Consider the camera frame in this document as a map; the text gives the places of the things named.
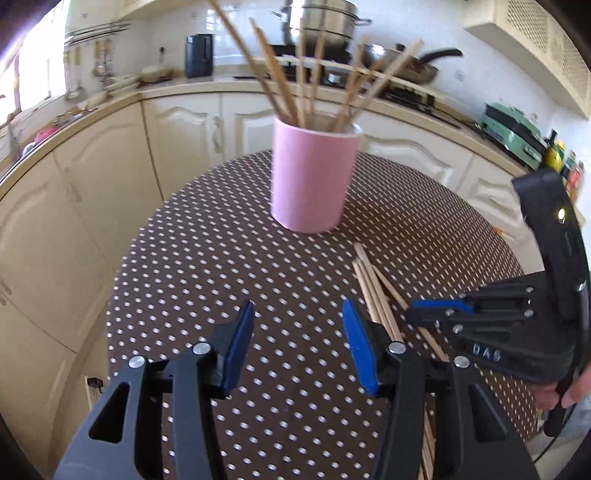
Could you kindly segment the person hand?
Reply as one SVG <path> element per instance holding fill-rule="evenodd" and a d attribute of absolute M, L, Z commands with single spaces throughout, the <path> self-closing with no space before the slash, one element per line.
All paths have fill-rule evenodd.
<path fill-rule="evenodd" d="M 557 392 L 557 384 L 530 385 L 536 407 L 542 410 L 552 410 L 557 405 L 568 409 L 578 403 L 591 391 L 591 365 L 588 364 L 580 376 L 572 383 L 564 394 Z"/>

